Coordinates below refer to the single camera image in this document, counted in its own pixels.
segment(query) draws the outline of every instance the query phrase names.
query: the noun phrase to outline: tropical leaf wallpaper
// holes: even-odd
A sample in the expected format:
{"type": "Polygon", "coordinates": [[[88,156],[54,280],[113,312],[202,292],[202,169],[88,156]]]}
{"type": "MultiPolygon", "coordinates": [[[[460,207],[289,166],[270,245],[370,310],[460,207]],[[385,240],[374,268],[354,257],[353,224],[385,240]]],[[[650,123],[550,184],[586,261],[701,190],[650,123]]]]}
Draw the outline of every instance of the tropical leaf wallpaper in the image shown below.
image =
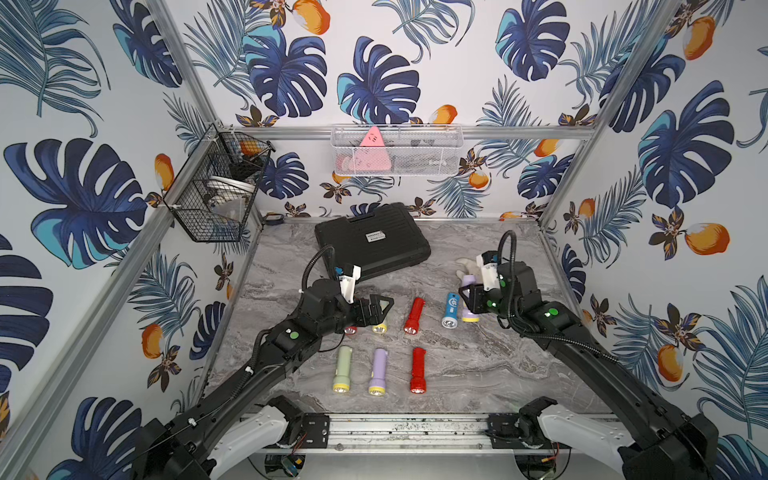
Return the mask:
{"type": "MultiPolygon", "coordinates": [[[[630,32],[642,8],[598,25],[583,57],[609,51],[602,36],[630,32]]],[[[768,478],[766,15],[759,2],[683,2],[546,225],[594,337],[715,422],[713,477],[726,480],[768,478]]],[[[584,95],[612,88],[582,63],[567,65],[584,95]]]]}
{"type": "MultiPolygon", "coordinates": [[[[286,75],[305,59],[282,55],[286,75]]],[[[204,136],[187,84],[144,0],[0,5],[0,442],[204,136]]],[[[304,170],[275,156],[267,191],[300,193],[304,170]]],[[[169,229],[33,459],[37,478],[123,478],[136,428],[196,398],[257,233],[212,244],[169,229]]]]}
{"type": "MultiPolygon", "coordinates": [[[[659,3],[191,0],[170,10],[225,124],[550,125],[567,132],[595,122],[659,3]],[[360,20],[372,15],[376,28],[360,20]]],[[[633,90],[644,100],[627,103],[622,126],[647,114],[681,69],[655,58],[633,90]]],[[[190,122],[179,125],[181,137],[190,122]]],[[[416,206],[416,197],[422,205],[434,200],[430,217],[527,216],[547,204],[579,146],[567,133],[466,141],[453,177],[381,177],[392,181],[376,185],[336,175],[325,141],[273,143],[279,160],[267,167],[257,206],[302,217],[350,215],[360,204],[416,206]]]]}

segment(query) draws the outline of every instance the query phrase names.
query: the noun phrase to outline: gray marble surface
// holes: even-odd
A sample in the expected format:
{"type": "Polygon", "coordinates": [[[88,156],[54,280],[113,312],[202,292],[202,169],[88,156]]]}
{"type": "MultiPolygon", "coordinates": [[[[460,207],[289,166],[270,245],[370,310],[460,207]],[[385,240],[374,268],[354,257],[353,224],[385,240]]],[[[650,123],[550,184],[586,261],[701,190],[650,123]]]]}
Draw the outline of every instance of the gray marble surface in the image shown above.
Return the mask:
{"type": "MultiPolygon", "coordinates": [[[[381,293],[395,299],[385,334],[359,329],[344,345],[353,348],[352,388],[331,390],[336,351],[319,353],[269,396],[285,395],[306,410],[317,412],[507,412],[538,396],[550,396],[576,412],[604,413],[608,407],[575,373],[530,339],[502,330],[495,318],[445,329],[440,319],[448,292],[458,289],[455,259],[494,249],[505,230],[518,235],[518,259],[531,266],[544,298],[563,300],[533,222],[419,222],[432,248],[430,258],[417,265],[368,280],[357,286],[362,296],[381,293]],[[422,297],[420,331],[402,331],[413,299],[422,297]],[[426,349],[427,393],[410,392],[412,350],[426,349]],[[383,397],[368,393],[373,350],[389,352],[383,397]]],[[[287,223],[265,227],[241,289],[232,319],[211,371],[207,392],[248,359],[257,333],[274,325],[295,307],[301,273],[317,251],[314,224],[287,223]]],[[[324,269],[316,266],[310,282],[324,269]]],[[[323,340],[330,348],[339,336],[323,340]]]]}

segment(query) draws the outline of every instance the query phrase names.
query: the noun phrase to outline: pink triangular object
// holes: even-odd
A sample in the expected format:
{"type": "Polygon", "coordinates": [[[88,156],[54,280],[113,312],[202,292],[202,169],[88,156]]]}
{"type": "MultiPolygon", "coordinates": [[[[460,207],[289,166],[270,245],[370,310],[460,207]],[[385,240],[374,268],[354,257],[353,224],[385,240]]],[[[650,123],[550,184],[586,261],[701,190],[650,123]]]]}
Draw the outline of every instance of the pink triangular object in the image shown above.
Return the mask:
{"type": "MultiPolygon", "coordinates": [[[[360,143],[360,147],[384,147],[382,132],[378,127],[371,127],[360,143]]],[[[354,169],[369,171],[384,171],[392,169],[392,161],[385,148],[356,148],[354,169]]]]}
{"type": "Polygon", "coordinates": [[[379,127],[371,127],[371,129],[368,130],[366,137],[363,138],[362,143],[360,144],[360,147],[383,147],[383,146],[384,146],[384,139],[382,138],[382,132],[379,130],[379,127]]]}

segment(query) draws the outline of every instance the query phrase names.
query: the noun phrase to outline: wire basket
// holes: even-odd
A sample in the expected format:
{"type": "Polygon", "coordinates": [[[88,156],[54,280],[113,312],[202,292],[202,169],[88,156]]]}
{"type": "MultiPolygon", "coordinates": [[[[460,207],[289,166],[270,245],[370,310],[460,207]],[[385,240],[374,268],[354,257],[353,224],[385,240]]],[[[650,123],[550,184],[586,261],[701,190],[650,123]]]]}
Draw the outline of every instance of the wire basket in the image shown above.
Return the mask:
{"type": "Polygon", "coordinates": [[[336,173],[346,177],[449,177],[458,173],[464,137],[458,125],[334,125],[336,173]],[[383,147],[361,147],[372,127],[383,147]]]}
{"type": "Polygon", "coordinates": [[[171,211],[195,242],[237,242],[275,149],[240,132],[219,132],[171,211]]]}

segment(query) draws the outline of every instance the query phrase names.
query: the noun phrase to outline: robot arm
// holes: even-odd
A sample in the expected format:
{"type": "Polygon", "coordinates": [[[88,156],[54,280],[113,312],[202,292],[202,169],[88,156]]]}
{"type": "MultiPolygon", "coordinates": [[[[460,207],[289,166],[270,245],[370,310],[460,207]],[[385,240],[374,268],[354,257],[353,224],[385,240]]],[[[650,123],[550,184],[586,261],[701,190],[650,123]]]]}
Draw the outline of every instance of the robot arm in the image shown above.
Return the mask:
{"type": "MultiPolygon", "coordinates": [[[[166,425],[153,419],[137,431],[139,453],[132,462],[133,480],[216,478],[276,439],[284,440],[284,444],[296,439],[299,423],[295,420],[300,418],[300,412],[287,401],[270,401],[256,417],[234,429],[230,427],[259,395],[317,353],[323,336],[343,334],[347,326],[378,325],[394,304],[392,298],[380,295],[371,295],[370,300],[353,299],[350,303],[345,300],[339,282],[325,278],[307,288],[312,266],[327,249],[318,252],[304,271],[302,296],[296,309],[259,334],[253,355],[240,370],[166,425]]],[[[348,270],[353,275],[353,266],[348,270]]]]}
{"type": "Polygon", "coordinates": [[[519,423],[524,428],[506,436],[516,434],[536,443],[533,438],[539,435],[573,445],[622,472],[627,480],[711,476],[717,456],[717,428],[712,422],[703,414],[691,418],[663,399],[606,352],[565,305],[543,301],[533,270],[515,262],[514,233],[505,233],[498,250],[486,252],[484,258],[495,259],[500,288],[462,287],[459,293],[468,308],[473,313],[496,313],[502,328],[533,339],[584,380],[624,425],[607,429],[608,435],[614,434],[603,438],[604,427],[542,397],[521,409],[519,423]],[[502,263],[507,238],[512,239],[510,258],[502,263]]]}

